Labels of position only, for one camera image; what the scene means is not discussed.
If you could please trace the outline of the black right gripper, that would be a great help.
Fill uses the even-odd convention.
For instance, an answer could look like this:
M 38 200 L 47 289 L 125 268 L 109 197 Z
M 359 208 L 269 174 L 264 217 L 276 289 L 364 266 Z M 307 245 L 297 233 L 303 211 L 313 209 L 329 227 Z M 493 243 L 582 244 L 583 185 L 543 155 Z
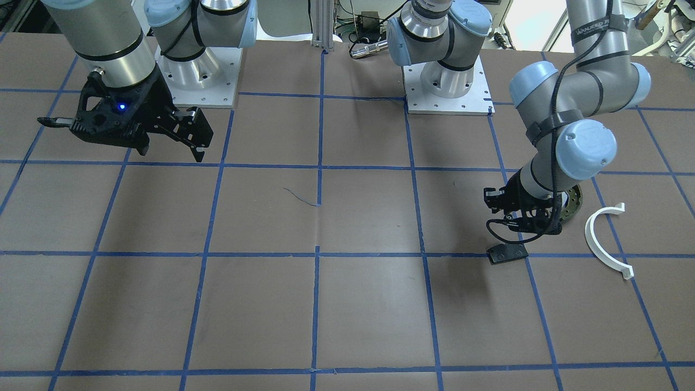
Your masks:
M 127 87 L 109 87 L 106 72 L 92 70 L 80 92 L 74 118 L 37 118 L 45 127 L 67 127 L 87 143 L 136 149 L 145 155 L 149 134 L 163 134 L 189 148 L 202 162 L 213 130 L 202 109 L 193 106 L 178 111 L 163 74 L 154 70 L 141 82 Z

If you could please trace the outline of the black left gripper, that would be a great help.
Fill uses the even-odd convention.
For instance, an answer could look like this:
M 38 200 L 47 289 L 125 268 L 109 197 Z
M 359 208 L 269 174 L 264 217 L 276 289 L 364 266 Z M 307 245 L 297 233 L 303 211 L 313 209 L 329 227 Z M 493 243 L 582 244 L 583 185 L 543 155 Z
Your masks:
M 484 188 L 483 200 L 492 213 L 504 211 L 504 218 L 486 222 L 491 235 L 496 235 L 491 223 L 506 225 L 513 232 L 537 235 L 558 235 L 563 230 L 559 210 L 554 210 L 559 204 L 553 198 L 539 199 L 529 194 L 521 185 L 519 176 L 512 176 L 499 189 Z

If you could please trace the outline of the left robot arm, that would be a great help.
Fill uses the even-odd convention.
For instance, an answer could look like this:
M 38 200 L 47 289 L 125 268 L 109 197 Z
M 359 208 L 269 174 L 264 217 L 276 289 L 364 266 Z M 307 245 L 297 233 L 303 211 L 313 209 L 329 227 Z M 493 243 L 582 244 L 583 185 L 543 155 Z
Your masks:
M 509 84 L 514 107 L 536 155 L 484 202 L 504 213 L 492 224 L 531 234 L 561 232 L 563 197 L 609 165 L 617 141 L 595 115 L 635 106 L 648 96 L 651 78 L 630 59 L 628 19 L 619 1 L 566 3 L 575 59 L 563 69 L 546 60 L 517 72 Z M 475 1 L 407 1 L 390 18 L 387 43 L 400 66 L 425 64 L 421 77 L 436 96 L 467 93 L 492 17 Z

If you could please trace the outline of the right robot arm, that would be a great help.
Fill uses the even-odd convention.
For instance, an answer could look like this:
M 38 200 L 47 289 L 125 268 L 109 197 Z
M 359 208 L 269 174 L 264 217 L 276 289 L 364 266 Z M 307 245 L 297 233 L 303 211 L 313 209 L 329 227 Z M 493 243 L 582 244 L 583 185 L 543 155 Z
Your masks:
M 129 1 L 44 1 L 90 70 L 73 118 L 38 118 L 82 141 L 146 155 L 149 134 L 183 143 L 201 162 L 213 129 L 202 109 L 179 109 L 170 88 L 203 91 L 220 82 L 213 48 L 246 48 L 257 32 L 256 1 L 146 1 L 156 55 Z

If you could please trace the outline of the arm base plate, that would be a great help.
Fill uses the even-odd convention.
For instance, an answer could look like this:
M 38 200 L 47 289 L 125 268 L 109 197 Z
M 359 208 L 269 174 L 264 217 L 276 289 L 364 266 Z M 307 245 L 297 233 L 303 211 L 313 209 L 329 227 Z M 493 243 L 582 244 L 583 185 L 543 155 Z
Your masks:
M 156 48 L 155 59 L 174 105 L 232 109 L 238 91 L 243 49 L 208 47 L 195 59 L 172 60 Z
M 407 65 L 403 84 L 409 113 L 486 116 L 495 112 L 482 61 L 455 72 L 438 62 Z

